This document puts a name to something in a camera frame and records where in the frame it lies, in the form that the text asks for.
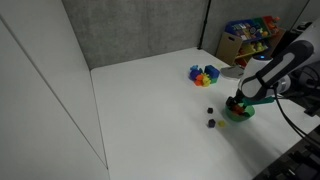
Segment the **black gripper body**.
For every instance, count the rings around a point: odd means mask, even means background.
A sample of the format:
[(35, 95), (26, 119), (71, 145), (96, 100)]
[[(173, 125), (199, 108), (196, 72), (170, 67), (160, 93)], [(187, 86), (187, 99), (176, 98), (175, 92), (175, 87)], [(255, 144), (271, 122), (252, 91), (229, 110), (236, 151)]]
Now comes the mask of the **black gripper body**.
[(243, 99), (245, 98), (241, 90), (237, 90), (234, 97), (229, 96), (226, 100), (226, 106), (232, 108), (236, 105), (244, 105)]

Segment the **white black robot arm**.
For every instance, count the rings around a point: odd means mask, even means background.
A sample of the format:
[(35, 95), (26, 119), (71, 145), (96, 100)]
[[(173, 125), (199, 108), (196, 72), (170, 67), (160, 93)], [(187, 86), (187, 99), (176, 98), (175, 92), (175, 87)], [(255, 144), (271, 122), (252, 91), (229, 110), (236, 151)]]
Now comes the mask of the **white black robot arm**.
[(250, 105), (263, 101), (277, 92), (287, 90), (282, 84), (290, 84), (289, 74), (320, 61), (320, 18), (273, 58), (253, 57), (241, 77), (234, 97), (229, 96), (226, 106), (249, 101)]

